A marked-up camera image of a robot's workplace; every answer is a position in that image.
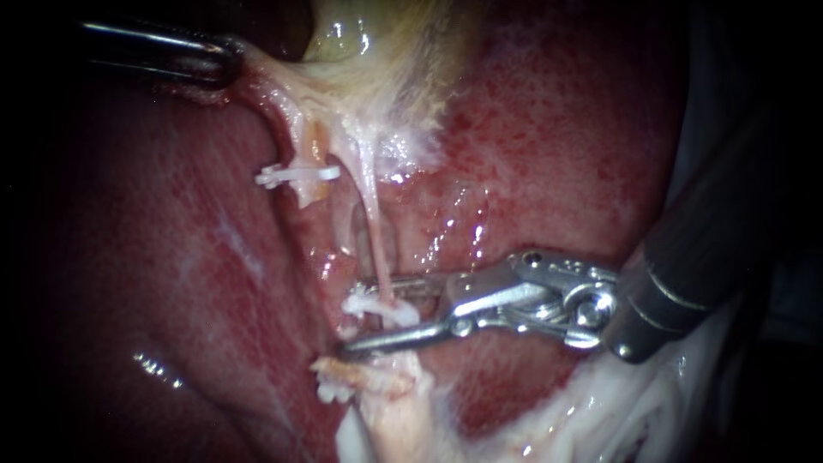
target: hem-o-lok clip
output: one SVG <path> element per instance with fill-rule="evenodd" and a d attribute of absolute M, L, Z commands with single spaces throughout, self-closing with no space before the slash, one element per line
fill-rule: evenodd
<path fill-rule="evenodd" d="M 265 189 L 274 189 L 278 185 L 292 180 L 315 180 L 327 182 L 340 176 L 337 165 L 325 167 L 292 167 L 283 168 L 280 164 L 269 165 L 260 170 L 255 176 L 255 183 Z"/>
<path fill-rule="evenodd" d="M 617 273 L 548 250 L 523 250 L 474 273 L 396 277 L 398 298 L 439 298 L 431 322 L 382 331 L 343 343 L 338 355 L 362 360 L 505 328 L 557 338 L 591 351 L 615 310 Z M 370 282 L 353 291 L 376 292 Z"/>

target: metal instrument jaw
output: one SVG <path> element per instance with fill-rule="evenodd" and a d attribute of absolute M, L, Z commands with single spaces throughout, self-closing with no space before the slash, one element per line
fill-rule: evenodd
<path fill-rule="evenodd" d="M 447 282 L 441 304 L 461 337 L 508 328 L 556 337 L 580 350 L 599 347 L 614 310 L 617 274 L 548 250 L 515 252 L 492 268 Z"/>
<path fill-rule="evenodd" d="M 74 32 L 88 63 L 128 75 L 220 90 L 243 67 L 238 43 L 181 27 L 123 17 L 78 21 Z"/>
<path fill-rule="evenodd" d="M 599 347 L 600 331 L 614 310 L 616 273 L 549 250 L 510 254 L 473 273 L 398 277 L 393 290 L 415 302 L 439 298 L 436 317 L 416 327 L 372 334 L 344 343 L 343 359 L 362 359 L 444 340 L 486 328 L 539 333 L 580 350 Z M 376 292 L 360 283 L 357 292 Z"/>

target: white polymer clip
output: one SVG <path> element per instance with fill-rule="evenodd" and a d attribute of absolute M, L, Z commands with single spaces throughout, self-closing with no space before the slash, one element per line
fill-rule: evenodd
<path fill-rule="evenodd" d="M 274 164 L 263 167 L 260 173 L 255 176 L 255 183 L 265 189 L 274 189 L 278 185 L 292 180 L 327 182 L 339 176 L 340 168 L 337 165 L 284 168 L 281 164 Z"/>

